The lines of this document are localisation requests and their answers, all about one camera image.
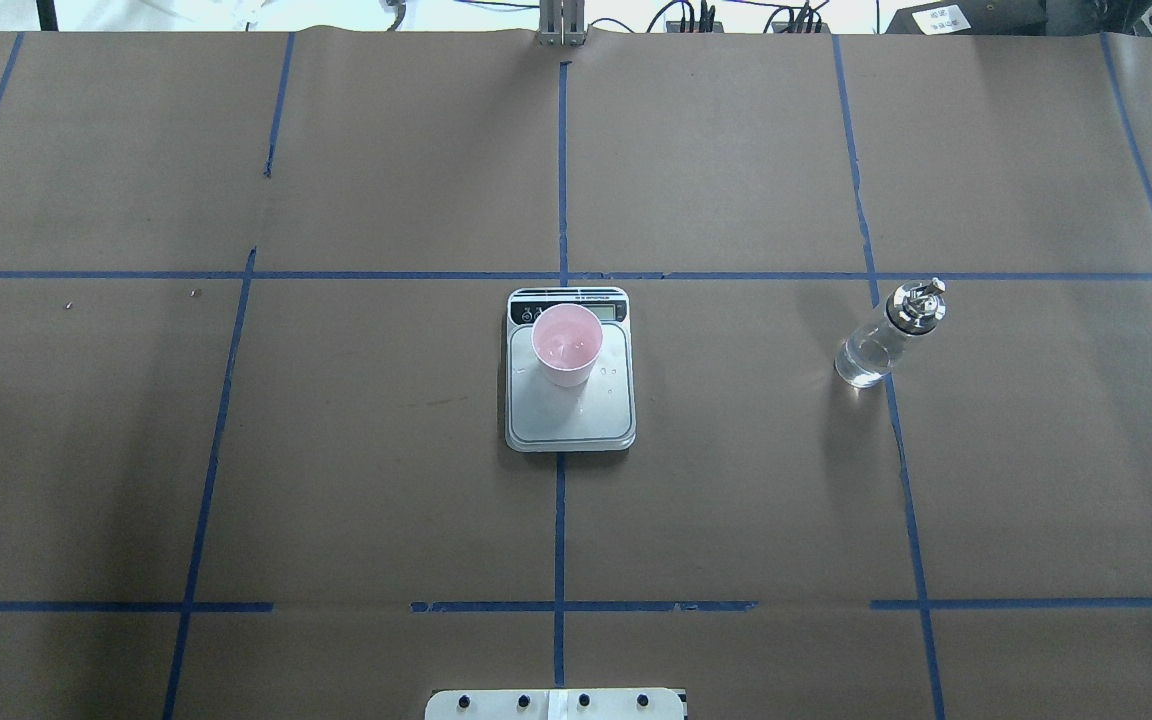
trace table surface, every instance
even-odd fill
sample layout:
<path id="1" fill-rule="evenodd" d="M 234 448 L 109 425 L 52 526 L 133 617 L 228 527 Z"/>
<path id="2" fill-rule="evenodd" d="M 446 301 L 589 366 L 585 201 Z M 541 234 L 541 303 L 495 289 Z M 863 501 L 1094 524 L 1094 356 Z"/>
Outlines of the table surface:
<path id="1" fill-rule="evenodd" d="M 0 717 L 1152 717 L 1152 41 L 532 38 L 0 35 Z M 505 445 L 563 285 L 628 452 Z"/>

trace black cable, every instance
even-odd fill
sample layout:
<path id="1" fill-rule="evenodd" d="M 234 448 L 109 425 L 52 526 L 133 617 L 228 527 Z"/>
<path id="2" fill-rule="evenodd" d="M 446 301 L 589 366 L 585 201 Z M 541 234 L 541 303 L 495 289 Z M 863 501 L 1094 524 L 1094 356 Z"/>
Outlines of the black cable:
<path id="1" fill-rule="evenodd" d="M 465 5 L 494 5 L 497 8 L 513 8 L 515 10 L 539 10 L 539 5 L 505 3 L 503 0 L 454 0 L 456 3 Z"/>
<path id="2" fill-rule="evenodd" d="M 759 8 L 786 8 L 785 3 L 758 3 L 756 0 L 727 0 L 728 3 L 758 5 Z"/>
<path id="3" fill-rule="evenodd" d="M 1132 23 L 1140 18 L 1140 15 L 1146 13 L 1150 5 L 1152 5 L 1152 0 L 1128 0 L 1128 3 L 1123 9 L 1123 28 L 1121 28 L 1119 32 L 1126 35 L 1126 32 L 1128 32 L 1128 28 L 1132 26 Z"/>
<path id="4" fill-rule="evenodd" d="M 407 17 L 407 3 L 394 5 L 394 24 L 392 24 L 392 26 L 389 26 L 388 29 L 385 29 L 385 32 L 397 31 L 397 26 L 401 26 L 401 24 L 403 24 L 403 18 L 406 17 Z"/>
<path id="5" fill-rule="evenodd" d="M 796 28 L 794 28 L 794 32 L 812 31 L 812 18 L 814 18 L 812 5 L 803 3 L 803 10 L 799 10 L 799 22 L 795 23 Z"/>
<path id="6" fill-rule="evenodd" d="M 594 22 L 589 23 L 589 26 L 596 26 L 598 23 L 616 23 L 619 26 L 627 29 L 627 31 L 634 32 L 634 28 L 628 26 L 617 18 L 597 18 Z"/>
<path id="7" fill-rule="evenodd" d="M 58 31 L 56 26 L 56 3 L 55 0 L 38 0 L 38 29 L 45 31 Z"/>
<path id="8" fill-rule="evenodd" d="M 804 25 L 806 24 L 806 14 L 810 9 L 812 9 L 810 6 L 804 5 L 803 8 L 799 8 L 799 13 L 795 14 L 794 8 L 790 8 L 790 22 L 785 23 L 781 33 L 805 32 Z"/>
<path id="9" fill-rule="evenodd" d="M 764 24 L 763 32 L 767 32 L 768 29 L 772 28 L 772 20 L 776 18 L 776 15 L 780 15 L 785 10 L 788 10 L 790 13 L 790 20 L 794 18 L 794 8 L 790 8 L 790 6 L 787 6 L 787 5 L 778 6 L 778 8 L 775 8 L 774 10 L 772 10 L 772 14 L 768 15 L 768 17 L 767 17 L 767 24 Z"/>
<path id="10" fill-rule="evenodd" d="M 655 26 L 655 22 L 660 18 L 660 15 L 664 15 L 664 13 L 666 10 L 668 10 L 669 8 L 673 8 L 673 6 L 675 6 L 675 5 L 682 5 L 682 6 L 684 6 L 684 8 L 687 8 L 687 15 L 689 15 L 689 17 L 691 17 L 691 20 L 696 20 L 696 8 L 695 8 L 694 5 L 689 3 L 689 0 L 669 0 L 668 3 L 664 5 L 664 8 L 660 8 L 659 10 L 657 10 L 657 14 L 653 15 L 653 17 L 652 17 L 652 22 L 647 23 L 647 29 L 645 29 L 645 31 L 643 31 L 643 32 L 652 32 L 652 28 Z"/>

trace white sticker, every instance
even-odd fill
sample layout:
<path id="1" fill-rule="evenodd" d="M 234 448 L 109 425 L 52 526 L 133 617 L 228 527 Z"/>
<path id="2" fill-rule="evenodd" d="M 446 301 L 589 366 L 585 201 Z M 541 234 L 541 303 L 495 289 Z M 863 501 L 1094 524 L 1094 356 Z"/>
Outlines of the white sticker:
<path id="1" fill-rule="evenodd" d="M 967 15 L 956 5 L 914 13 L 914 22 L 918 23 L 923 35 L 945 35 L 972 28 L 972 23 L 968 22 Z"/>

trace scale display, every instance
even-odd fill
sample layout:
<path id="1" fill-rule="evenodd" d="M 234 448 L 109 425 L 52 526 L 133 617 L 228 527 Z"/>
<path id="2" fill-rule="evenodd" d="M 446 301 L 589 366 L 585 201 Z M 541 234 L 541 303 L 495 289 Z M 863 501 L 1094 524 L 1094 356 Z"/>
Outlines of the scale display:
<path id="1" fill-rule="evenodd" d="M 547 306 L 575 302 L 602 323 L 602 350 L 589 381 L 564 388 L 545 379 L 531 328 Z M 520 452 L 624 450 L 634 445 L 630 300 L 614 287 L 524 288 L 506 304 L 506 442 Z"/>

